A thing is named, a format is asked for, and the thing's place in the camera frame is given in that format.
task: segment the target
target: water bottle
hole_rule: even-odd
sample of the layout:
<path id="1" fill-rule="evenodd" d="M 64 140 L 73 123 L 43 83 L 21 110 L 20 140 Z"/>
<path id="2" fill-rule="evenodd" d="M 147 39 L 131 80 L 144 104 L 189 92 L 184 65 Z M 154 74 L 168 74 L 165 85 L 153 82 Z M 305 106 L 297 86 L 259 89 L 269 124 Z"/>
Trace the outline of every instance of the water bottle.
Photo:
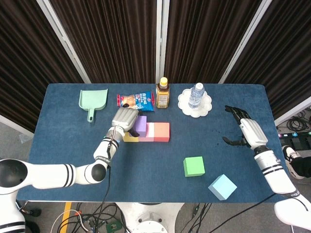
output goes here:
<path id="1" fill-rule="evenodd" d="M 197 108 L 201 102 L 203 94 L 204 87 L 202 83 L 197 83 L 193 88 L 191 88 L 191 95 L 188 103 L 189 107 Z"/>

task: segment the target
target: black curtain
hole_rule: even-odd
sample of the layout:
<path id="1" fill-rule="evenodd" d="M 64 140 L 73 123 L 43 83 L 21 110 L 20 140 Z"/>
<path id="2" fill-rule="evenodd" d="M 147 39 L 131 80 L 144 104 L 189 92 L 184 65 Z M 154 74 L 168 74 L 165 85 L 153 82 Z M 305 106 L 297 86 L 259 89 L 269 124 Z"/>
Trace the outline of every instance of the black curtain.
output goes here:
<path id="1" fill-rule="evenodd" d="M 82 83 L 35 0 L 0 1 L 0 114 L 34 132 L 49 83 Z"/>
<path id="2" fill-rule="evenodd" d="M 273 0 L 226 83 L 266 88 L 275 118 L 311 96 L 311 1 Z"/>
<path id="3" fill-rule="evenodd" d="M 217 83 L 260 0 L 170 0 L 164 75 L 172 83 Z"/>
<path id="4" fill-rule="evenodd" d="M 156 0 L 51 0 L 93 83 L 154 83 Z"/>

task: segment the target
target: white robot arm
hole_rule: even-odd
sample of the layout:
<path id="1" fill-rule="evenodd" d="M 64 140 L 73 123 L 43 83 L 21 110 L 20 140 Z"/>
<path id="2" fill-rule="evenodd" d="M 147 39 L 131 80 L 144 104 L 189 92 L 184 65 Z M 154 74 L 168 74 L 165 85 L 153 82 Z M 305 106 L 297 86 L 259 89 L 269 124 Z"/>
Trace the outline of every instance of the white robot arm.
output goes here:
<path id="1" fill-rule="evenodd" d="M 223 140 L 233 146 L 248 145 L 255 152 L 254 159 L 272 191 L 288 198 L 275 204 L 277 218 L 285 224 L 311 230 L 311 203 L 299 193 L 284 171 L 280 160 L 266 147 L 268 139 L 259 124 L 242 109 L 225 106 L 225 110 L 231 112 L 237 120 L 244 139 L 230 141 L 223 137 Z"/>
<path id="2" fill-rule="evenodd" d="M 89 165 L 35 165 L 16 159 L 0 160 L 0 205 L 6 212 L 0 217 L 0 233 L 25 232 L 24 216 L 15 206 L 19 189 L 28 185 L 48 189 L 103 181 L 124 132 L 133 127 L 137 116 L 138 110 L 131 108 L 117 111 L 112 127 L 94 152 L 95 162 Z"/>

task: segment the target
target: dustpan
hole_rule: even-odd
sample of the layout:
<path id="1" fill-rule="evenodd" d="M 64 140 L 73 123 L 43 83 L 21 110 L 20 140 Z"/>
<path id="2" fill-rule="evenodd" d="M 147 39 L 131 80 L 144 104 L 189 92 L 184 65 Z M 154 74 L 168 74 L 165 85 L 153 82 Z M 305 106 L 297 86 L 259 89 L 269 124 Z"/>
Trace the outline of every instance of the dustpan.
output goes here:
<path id="1" fill-rule="evenodd" d="M 88 111 L 87 121 L 93 122 L 94 111 L 102 110 L 106 106 L 108 89 L 98 91 L 80 91 L 79 106 Z"/>

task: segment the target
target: light blue cube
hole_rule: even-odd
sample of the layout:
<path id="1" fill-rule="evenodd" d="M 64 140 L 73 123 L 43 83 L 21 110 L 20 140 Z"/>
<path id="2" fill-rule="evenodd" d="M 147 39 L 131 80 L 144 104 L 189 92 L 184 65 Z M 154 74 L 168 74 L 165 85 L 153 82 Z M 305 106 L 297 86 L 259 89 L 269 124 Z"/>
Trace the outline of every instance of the light blue cube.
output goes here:
<path id="1" fill-rule="evenodd" d="M 231 193 L 236 190 L 236 185 L 224 174 L 219 176 L 208 189 L 219 199 L 227 200 Z"/>

